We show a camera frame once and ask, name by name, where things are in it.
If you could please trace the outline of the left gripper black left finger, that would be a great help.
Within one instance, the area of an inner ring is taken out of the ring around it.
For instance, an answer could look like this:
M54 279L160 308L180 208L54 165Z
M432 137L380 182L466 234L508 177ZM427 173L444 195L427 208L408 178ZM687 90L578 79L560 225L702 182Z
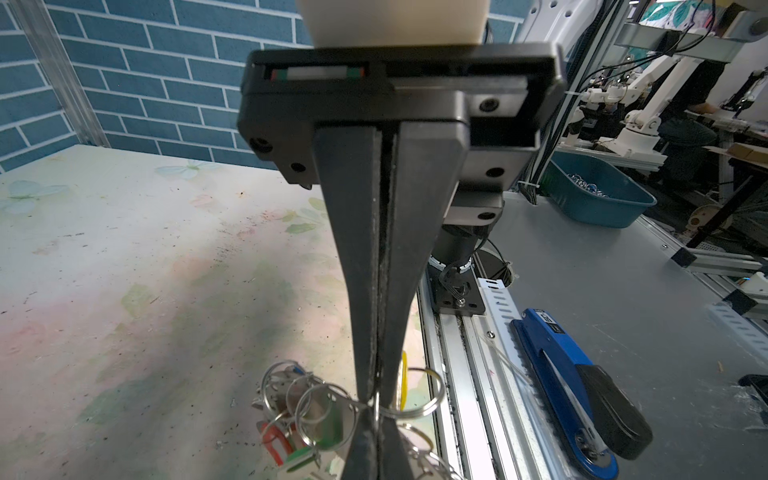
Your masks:
M377 424L372 413L361 413L349 444L341 479L375 480L377 478Z

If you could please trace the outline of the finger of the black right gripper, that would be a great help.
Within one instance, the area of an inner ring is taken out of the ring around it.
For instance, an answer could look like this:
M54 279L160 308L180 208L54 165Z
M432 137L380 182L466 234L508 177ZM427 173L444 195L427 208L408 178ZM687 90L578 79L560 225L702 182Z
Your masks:
M393 390L415 295L469 150L461 122L402 122L382 160L377 386Z
M358 399L376 389L381 135L373 126L323 127L312 150L349 300Z

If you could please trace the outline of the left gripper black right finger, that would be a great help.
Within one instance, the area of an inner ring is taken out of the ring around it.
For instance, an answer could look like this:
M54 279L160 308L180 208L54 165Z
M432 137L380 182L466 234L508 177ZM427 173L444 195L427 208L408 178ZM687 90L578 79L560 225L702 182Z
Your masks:
M377 478L413 480L413 471L399 429L393 419L379 422L377 437Z

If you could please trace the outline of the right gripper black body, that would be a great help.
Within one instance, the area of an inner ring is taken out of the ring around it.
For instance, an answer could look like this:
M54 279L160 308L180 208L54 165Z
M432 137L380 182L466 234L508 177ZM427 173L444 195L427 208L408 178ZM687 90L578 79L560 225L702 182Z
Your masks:
M254 51L237 128L287 182L309 188L319 182L319 127L461 124L468 151L445 221L485 226L501 216L566 87L551 43Z

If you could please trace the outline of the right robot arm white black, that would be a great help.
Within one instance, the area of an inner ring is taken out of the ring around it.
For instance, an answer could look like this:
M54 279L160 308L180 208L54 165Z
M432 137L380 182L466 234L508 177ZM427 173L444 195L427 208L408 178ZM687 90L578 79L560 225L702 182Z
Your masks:
M291 184L319 186L348 292L358 397L392 399L430 258L467 262L539 147L563 57L599 1L535 5L518 43L486 1L301 1L307 49L251 52L237 127Z

